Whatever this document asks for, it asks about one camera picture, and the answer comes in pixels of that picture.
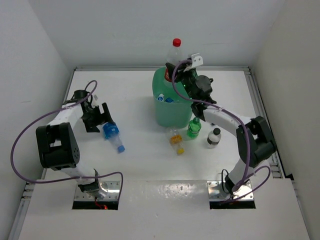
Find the red cap red label bottle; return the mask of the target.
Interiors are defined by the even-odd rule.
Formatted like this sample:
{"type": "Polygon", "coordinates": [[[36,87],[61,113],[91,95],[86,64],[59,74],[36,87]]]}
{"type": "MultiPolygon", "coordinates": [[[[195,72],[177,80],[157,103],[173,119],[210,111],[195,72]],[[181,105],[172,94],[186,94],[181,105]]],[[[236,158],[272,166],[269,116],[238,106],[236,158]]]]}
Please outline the red cap red label bottle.
{"type": "MultiPolygon", "coordinates": [[[[166,64],[169,63],[173,65],[173,67],[175,67],[180,61],[183,60],[181,44],[182,44],[182,41],[180,38],[173,39],[172,46],[170,47],[170,50],[168,51],[166,56],[166,62],[165,62],[166,64]]],[[[164,79],[166,82],[171,83],[172,79],[170,77],[169,70],[166,64],[165,64],[164,79]]]]}

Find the white cap blue label bottle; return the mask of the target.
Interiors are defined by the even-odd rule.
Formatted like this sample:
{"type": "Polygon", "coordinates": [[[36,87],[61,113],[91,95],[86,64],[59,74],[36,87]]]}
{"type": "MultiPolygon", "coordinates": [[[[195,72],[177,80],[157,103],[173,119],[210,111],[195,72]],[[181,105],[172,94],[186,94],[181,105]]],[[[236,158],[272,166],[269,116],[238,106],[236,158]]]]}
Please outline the white cap blue label bottle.
{"type": "Polygon", "coordinates": [[[160,93],[156,99],[160,102],[166,102],[166,103],[174,103],[175,101],[171,97],[165,97],[164,94],[160,93]]]}

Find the yellow cap orange label bottle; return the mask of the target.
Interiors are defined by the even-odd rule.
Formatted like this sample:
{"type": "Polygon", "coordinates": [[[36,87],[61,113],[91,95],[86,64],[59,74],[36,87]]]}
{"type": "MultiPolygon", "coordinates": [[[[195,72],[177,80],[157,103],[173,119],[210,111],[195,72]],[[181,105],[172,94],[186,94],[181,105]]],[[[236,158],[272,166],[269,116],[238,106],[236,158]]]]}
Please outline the yellow cap orange label bottle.
{"type": "Polygon", "coordinates": [[[168,127],[166,129],[166,136],[176,154],[182,155],[185,152],[185,149],[183,146],[183,138],[179,131],[174,127],[168,127]]]}

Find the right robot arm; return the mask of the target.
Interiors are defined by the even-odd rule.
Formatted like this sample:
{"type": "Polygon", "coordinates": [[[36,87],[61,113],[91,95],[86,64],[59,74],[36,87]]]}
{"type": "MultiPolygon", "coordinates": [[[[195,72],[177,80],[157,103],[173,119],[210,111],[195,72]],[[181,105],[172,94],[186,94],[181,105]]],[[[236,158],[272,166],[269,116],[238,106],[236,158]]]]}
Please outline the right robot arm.
{"type": "Polygon", "coordinates": [[[278,150],[266,119],[262,116],[241,116],[218,106],[211,98],[213,79],[197,74],[191,60],[183,60],[177,65],[167,62],[165,66],[173,89],[177,89],[177,83],[182,84],[187,95],[179,96],[191,102],[193,114],[236,137],[239,161],[224,179],[224,189],[232,195],[262,168],[263,161],[278,150]]]}

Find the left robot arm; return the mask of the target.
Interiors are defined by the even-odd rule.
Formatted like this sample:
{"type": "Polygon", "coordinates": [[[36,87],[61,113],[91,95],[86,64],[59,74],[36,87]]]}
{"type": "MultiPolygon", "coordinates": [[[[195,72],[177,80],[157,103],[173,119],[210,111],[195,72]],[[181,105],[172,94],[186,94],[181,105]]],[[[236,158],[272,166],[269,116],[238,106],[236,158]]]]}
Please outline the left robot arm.
{"type": "Polygon", "coordinates": [[[98,179],[96,169],[81,160],[73,132],[79,120],[82,120],[88,133],[98,133],[100,125],[113,122],[105,102],[99,106],[88,91],[76,90],[51,122],[36,129],[40,163],[45,169],[60,171],[74,178],[83,193],[103,199],[108,195],[107,184],[98,179]]]}

